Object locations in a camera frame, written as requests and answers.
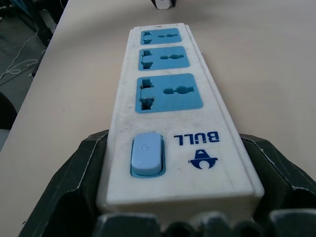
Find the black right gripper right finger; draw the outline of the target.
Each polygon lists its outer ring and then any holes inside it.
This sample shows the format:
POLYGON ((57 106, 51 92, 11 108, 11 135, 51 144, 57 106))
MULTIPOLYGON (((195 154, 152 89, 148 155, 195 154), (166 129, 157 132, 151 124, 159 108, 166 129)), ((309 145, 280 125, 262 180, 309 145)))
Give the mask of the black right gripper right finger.
POLYGON ((271 142, 241 134, 242 142, 264 187, 253 215, 267 237, 316 235, 316 183, 271 142))

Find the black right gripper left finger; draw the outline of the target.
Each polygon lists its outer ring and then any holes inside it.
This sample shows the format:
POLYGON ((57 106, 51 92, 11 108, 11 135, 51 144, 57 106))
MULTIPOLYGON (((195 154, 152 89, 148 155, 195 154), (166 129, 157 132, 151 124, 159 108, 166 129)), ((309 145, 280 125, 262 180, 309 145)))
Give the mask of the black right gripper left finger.
POLYGON ((56 171, 41 195, 21 237, 89 237, 100 212, 96 193, 108 130, 89 135, 56 171))

